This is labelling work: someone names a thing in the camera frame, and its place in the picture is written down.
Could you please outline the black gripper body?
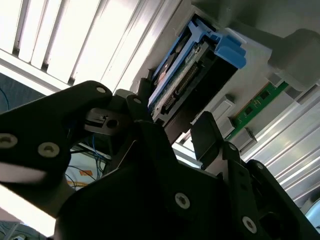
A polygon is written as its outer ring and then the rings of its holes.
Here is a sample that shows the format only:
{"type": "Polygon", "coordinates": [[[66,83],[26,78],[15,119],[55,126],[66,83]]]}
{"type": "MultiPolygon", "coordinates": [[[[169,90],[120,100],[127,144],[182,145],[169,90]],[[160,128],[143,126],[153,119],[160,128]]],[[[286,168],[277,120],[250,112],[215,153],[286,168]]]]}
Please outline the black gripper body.
{"type": "Polygon", "coordinates": [[[234,231],[223,177],[177,161],[131,162],[74,193],[55,225],[56,240],[218,240],[234,231]]]}

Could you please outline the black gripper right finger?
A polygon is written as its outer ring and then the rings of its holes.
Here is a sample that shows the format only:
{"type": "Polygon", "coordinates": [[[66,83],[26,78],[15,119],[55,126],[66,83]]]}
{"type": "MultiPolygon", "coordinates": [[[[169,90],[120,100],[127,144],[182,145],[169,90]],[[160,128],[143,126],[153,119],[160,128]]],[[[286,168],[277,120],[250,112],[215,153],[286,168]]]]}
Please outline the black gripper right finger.
{"type": "Polygon", "coordinates": [[[191,137],[201,168],[217,178],[212,239],[311,239],[311,223],[270,171],[257,160],[244,162],[209,112],[192,126],[191,137]]]}

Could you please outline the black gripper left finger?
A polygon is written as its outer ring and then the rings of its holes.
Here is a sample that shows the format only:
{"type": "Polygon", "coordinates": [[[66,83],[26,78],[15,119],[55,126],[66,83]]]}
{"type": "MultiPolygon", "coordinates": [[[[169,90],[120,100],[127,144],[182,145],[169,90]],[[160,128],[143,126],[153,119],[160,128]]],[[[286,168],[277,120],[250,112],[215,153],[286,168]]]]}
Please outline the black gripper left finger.
{"type": "Polygon", "coordinates": [[[182,181],[164,129],[144,100],[112,94],[87,81],[0,116],[0,182],[48,213],[87,213],[94,203],[115,208],[173,212],[182,181]],[[104,135],[115,172],[58,203],[70,149],[91,134],[104,135]]]}

